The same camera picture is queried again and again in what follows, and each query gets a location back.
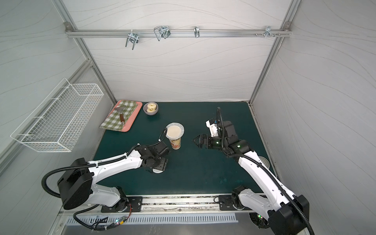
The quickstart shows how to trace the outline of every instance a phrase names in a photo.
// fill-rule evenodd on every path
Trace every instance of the wall-mounted basket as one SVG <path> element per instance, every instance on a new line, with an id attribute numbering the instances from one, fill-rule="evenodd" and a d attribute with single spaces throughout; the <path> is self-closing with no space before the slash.
<path id="1" fill-rule="evenodd" d="M 63 79 L 11 137 L 37 152 L 71 152 L 102 97 L 97 84 Z"/>

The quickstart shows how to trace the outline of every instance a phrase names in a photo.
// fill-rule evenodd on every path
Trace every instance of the mounting plate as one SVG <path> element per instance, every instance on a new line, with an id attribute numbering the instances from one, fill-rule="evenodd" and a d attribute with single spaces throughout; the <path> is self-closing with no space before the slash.
<path id="1" fill-rule="evenodd" d="M 243 209 L 239 210 L 234 207 L 232 204 L 231 195 L 219 195 L 218 196 L 219 202 L 219 209 L 221 211 L 248 211 L 251 210 L 248 207 L 244 207 Z"/>
<path id="2" fill-rule="evenodd" d="M 128 200 L 130 202 L 130 205 L 132 206 L 132 212 L 140 212 L 141 211 L 141 205 L 142 205 L 142 197 L 128 197 Z M 122 212 L 129 212 L 129 206 Z M 102 206 L 102 209 L 100 210 L 102 213 L 111 213 L 116 212 L 113 208 L 108 206 Z"/>
<path id="3" fill-rule="evenodd" d="M 283 30 L 285 30 L 285 31 L 290 31 L 290 27 L 291 27 L 291 21 L 287 21 L 287 22 L 285 22 L 285 24 L 283 25 Z"/>

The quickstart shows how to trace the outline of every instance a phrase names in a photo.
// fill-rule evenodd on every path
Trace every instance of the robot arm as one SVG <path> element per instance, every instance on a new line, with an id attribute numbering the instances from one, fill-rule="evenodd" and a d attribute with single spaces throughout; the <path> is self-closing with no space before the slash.
<path id="1" fill-rule="evenodd" d="M 233 157 L 255 180 L 267 197 L 264 198 L 251 189 L 240 186 L 232 192 L 233 206 L 238 210 L 242 210 L 244 207 L 253 209 L 260 215 L 259 218 L 266 220 L 272 231 L 278 235 L 297 234 L 307 224 L 310 227 L 307 199 L 303 195 L 295 196 L 291 190 L 274 177 L 248 143 L 238 139 L 233 124 L 229 121 L 222 121 L 220 108 L 218 108 L 217 114 L 218 112 L 220 119 L 211 119 L 206 122 L 211 137 L 201 134 L 194 138 L 193 142 L 199 148 L 218 149 L 228 157 Z M 300 212 L 295 209 L 295 206 L 299 207 Z"/>
<path id="2" fill-rule="evenodd" d="M 127 206 L 127 197 L 121 188 L 106 187 L 97 183 L 120 172 L 148 167 L 154 173 L 166 169 L 164 158 L 169 149 L 162 141 L 153 146 L 137 146 L 127 153 L 111 158 L 86 162 L 83 158 L 75 160 L 71 167 L 58 180 L 60 197 L 64 209 L 73 209 L 82 204 L 101 204 L 114 211 L 122 211 Z"/>

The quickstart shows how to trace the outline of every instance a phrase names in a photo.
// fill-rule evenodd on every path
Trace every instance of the green checkered napkin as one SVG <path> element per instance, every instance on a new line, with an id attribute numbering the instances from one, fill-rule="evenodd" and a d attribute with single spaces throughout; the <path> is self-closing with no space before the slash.
<path id="1" fill-rule="evenodd" d="M 137 103 L 135 101 L 130 100 L 122 100 L 118 106 L 125 106 L 124 109 L 121 111 L 124 116 L 124 122 L 127 122 L 130 115 L 133 113 L 135 108 L 137 107 Z M 123 125 L 120 121 L 120 113 L 119 111 L 114 110 L 110 115 L 106 118 L 106 120 L 99 126 L 100 128 L 104 128 L 107 130 L 122 130 Z"/>

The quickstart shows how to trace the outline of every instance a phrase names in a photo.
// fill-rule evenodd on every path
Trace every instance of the cup lid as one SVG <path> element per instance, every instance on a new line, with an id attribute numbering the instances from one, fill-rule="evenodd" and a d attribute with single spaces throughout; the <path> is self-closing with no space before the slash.
<path id="1" fill-rule="evenodd" d="M 168 124 L 168 125 L 166 126 L 166 128 L 168 129 L 170 126 L 178 126 L 178 127 L 180 128 L 180 134 L 179 134 L 178 136 L 173 136 L 173 137 L 171 137 L 171 136 L 169 136 L 169 135 L 166 133 L 166 137 L 167 137 L 168 139 L 179 139 L 180 137 L 183 136 L 183 134 L 184 134 L 184 127 L 183 127 L 183 125 L 181 125 L 180 123 L 170 123 L 170 124 Z"/>

